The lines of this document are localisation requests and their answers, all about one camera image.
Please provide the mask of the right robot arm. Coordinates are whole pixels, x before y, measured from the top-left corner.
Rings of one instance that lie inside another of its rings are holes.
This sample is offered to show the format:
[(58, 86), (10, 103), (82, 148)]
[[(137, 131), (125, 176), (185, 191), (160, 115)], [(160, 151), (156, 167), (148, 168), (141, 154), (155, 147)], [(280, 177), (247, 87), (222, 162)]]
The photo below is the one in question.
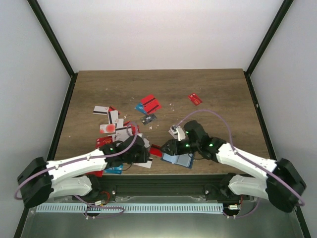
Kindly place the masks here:
[(170, 130), (177, 137), (161, 147), (165, 155), (199, 153), (206, 160), (235, 167), (248, 174), (248, 177), (229, 177), (229, 181), (220, 187), (224, 199), (230, 200), (236, 195), (258, 197), (286, 213), (296, 206), (304, 206), (302, 194), (307, 186), (289, 160), (266, 159), (240, 150), (224, 139), (209, 136), (195, 120), (187, 122), (184, 127), (174, 125)]

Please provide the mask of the blue card top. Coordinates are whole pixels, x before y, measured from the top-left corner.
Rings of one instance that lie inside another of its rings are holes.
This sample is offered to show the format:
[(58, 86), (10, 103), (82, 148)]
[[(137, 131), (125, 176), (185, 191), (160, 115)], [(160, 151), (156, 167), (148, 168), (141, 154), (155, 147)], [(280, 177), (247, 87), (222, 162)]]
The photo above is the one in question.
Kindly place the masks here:
[(143, 107), (143, 104), (142, 103), (138, 103), (136, 106), (135, 106), (135, 110), (143, 113), (144, 115), (147, 114), (147, 112), (144, 110), (144, 107)]

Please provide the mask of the white striped card upright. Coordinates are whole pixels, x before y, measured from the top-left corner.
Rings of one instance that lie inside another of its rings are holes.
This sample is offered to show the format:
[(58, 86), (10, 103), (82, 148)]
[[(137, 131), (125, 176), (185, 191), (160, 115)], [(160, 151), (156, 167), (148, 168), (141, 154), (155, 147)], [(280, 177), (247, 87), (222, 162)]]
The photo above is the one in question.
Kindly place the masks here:
[(118, 123), (118, 111), (117, 110), (113, 110), (107, 113), (108, 116), (108, 123), (109, 124), (117, 124)]

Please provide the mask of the blue leather card holder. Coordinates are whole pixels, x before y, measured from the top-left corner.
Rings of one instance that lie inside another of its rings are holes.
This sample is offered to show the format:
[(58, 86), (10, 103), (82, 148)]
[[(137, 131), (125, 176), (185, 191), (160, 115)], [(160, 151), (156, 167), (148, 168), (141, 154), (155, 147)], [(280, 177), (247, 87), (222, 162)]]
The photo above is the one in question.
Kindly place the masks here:
[(161, 160), (191, 169), (194, 161), (194, 154), (187, 153), (182, 155), (171, 156), (163, 153)]

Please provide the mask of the red striped card top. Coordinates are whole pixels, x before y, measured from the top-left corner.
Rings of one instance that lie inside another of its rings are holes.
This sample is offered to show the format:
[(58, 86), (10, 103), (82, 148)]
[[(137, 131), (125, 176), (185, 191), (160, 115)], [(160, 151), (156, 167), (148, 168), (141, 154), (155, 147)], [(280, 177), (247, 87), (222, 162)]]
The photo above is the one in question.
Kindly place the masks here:
[(161, 104), (154, 95), (148, 95), (140, 100), (144, 111), (149, 115), (161, 109)]

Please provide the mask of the red gold cards pile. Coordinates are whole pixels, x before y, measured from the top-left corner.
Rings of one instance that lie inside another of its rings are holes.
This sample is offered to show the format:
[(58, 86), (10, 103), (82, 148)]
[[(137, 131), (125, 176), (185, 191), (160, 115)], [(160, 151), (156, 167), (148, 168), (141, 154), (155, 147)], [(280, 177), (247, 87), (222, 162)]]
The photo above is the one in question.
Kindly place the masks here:
[(105, 145), (112, 145), (113, 144), (113, 139), (112, 136), (105, 136), (105, 137), (100, 137), (96, 139), (96, 148), (100, 148)]

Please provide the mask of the black aluminium frame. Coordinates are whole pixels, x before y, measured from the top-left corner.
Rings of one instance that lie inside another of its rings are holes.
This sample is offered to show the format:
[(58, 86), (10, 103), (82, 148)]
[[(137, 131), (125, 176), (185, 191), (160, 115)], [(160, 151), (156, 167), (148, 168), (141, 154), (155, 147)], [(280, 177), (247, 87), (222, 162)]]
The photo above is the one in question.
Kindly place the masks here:
[[(244, 72), (254, 104), (257, 104), (258, 100), (251, 82), (251, 73), (273, 38), (285, 14), (289, 10), (291, 3), (292, 2), (289, 0), (285, 0), (282, 3), (248, 69)], [(50, 195), (56, 193), (57, 185), (53, 182), (54, 176), (50, 175), (51, 168), (49, 167), (49, 164), (53, 161), (53, 156), (57, 150), (57, 145), (78, 76), (78, 74), (73, 71), (39, 3), (36, 0), (31, 0), (29, 1), (29, 5), (44, 29), (71, 80), (48, 158), (35, 158), (17, 179), (18, 189), (14, 197), (17, 200), (22, 200), (26, 208), (32, 208), (45, 203)], [(243, 196), (253, 196), (255, 191), (253, 189), (247, 189), (247, 185), (256, 186), (260, 184), (260, 181), (251, 173), (242, 175), (229, 173), (226, 175), (198, 175), (193, 178), (190, 178), (187, 175), (132, 175), (121, 180), (113, 179), (112, 183), (119, 185), (120, 190), (131, 196), (188, 196), (193, 194), (195, 187), (201, 186), (206, 192), (207, 198), (221, 203), (231, 203), (238, 197), (231, 189), (233, 185), (238, 185), (243, 189)], [(278, 161), (277, 173), (270, 173), (268, 179), (264, 182), (265, 194), (268, 195), (272, 205), (284, 212), (289, 209), (295, 210), (303, 236), (308, 238), (310, 237), (310, 232), (301, 210), (301, 207), (304, 205), (301, 195), (305, 188), (305, 182), (298, 174), (293, 164), (286, 159)]]

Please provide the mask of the white red-circle card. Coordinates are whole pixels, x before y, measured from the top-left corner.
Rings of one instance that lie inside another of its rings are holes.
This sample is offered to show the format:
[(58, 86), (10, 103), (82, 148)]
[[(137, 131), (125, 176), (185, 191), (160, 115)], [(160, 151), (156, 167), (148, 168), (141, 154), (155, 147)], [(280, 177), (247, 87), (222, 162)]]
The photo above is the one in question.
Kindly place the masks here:
[(115, 133), (116, 124), (101, 124), (100, 133)]

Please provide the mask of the light blue slotted rail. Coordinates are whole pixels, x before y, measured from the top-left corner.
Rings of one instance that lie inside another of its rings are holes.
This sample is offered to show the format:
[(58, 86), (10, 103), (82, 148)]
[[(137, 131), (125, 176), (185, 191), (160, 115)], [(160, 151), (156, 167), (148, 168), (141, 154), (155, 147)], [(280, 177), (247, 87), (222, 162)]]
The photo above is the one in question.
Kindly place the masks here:
[[(213, 203), (118, 203), (108, 204), (107, 209), (91, 208), (91, 213), (118, 213), (123, 208), (126, 213), (195, 213), (222, 214), (223, 205)], [(37, 213), (83, 213), (84, 203), (43, 203), (36, 207)]]

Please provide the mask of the small red card centre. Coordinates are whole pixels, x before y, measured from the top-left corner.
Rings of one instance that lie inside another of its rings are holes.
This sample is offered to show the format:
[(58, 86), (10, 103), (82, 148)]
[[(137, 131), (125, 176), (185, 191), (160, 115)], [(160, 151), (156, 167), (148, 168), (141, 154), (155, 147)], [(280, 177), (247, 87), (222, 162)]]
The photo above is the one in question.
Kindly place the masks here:
[(131, 131), (132, 131), (132, 134), (134, 135), (134, 134), (138, 134), (140, 131), (139, 131), (139, 126), (137, 125), (137, 126), (134, 126), (134, 125), (132, 125), (131, 126)]

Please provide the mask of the red striped card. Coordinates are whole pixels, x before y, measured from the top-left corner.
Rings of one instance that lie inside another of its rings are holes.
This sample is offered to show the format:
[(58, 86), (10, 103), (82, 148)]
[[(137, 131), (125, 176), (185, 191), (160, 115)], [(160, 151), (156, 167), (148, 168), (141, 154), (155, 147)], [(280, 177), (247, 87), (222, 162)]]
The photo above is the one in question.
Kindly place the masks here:
[(149, 115), (161, 109), (161, 104), (154, 95), (148, 95), (140, 100), (144, 111)]
[(87, 175), (94, 175), (101, 178), (103, 176), (103, 173), (104, 173), (103, 171), (93, 171), (93, 172), (88, 172)]
[(162, 151), (161, 151), (161, 149), (160, 149), (160, 146), (155, 145), (155, 144), (152, 144), (152, 145), (150, 146), (149, 153), (150, 153), (151, 155), (155, 155), (155, 156), (158, 156), (158, 157), (161, 157), (161, 156), (162, 156)]

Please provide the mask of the white striped card top-left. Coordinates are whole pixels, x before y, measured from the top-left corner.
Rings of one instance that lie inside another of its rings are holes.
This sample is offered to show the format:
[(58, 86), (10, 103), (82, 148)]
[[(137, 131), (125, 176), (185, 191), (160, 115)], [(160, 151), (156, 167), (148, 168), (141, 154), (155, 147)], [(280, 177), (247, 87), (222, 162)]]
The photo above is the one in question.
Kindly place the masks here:
[(93, 114), (97, 115), (107, 115), (109, 111), (109, 107), (104, 106), (95, 106), (93, 110)]

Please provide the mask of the red card far right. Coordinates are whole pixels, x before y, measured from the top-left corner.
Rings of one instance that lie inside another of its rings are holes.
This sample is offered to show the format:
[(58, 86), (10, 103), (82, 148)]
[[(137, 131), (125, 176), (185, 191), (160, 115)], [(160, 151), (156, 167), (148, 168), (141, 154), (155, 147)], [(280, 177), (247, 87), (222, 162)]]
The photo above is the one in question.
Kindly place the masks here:
[(196, 93), (190, 94), (188, 98), (195, 106), (198, 106), (203, 102)]

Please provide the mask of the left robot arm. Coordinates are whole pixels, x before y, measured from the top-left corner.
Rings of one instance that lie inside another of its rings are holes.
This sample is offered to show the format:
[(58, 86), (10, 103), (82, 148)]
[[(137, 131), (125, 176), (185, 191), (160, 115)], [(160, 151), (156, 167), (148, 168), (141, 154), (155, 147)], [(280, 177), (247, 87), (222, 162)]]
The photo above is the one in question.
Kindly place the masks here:
[(63, 196), (77, 195), (96, 200), (102, 188), (94, 172), (123, 164), (146, 163), (150, 156), (148, 147), (148, 141), (137, 135), (69, 159), (45, 161), (42, 157), (35, 158), (17, 178), (20, 199), (26, 208)]

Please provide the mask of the white striped card bottom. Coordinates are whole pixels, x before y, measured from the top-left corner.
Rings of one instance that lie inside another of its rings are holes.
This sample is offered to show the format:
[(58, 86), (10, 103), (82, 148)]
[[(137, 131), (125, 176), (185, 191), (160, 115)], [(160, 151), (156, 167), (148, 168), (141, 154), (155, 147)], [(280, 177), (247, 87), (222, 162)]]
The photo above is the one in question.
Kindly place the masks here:
[(150, 169), (151, 166), (152, 166), (152, 162), (153, 162), (153, 159), (152, 159), (152, 158), (149, 158), (149, 159), (147, 160), (147, 162), (145, 162), (145, 163), (134, 163), (134, 165), (139, 166), (139, 167), (143, 167), (143, 168)]

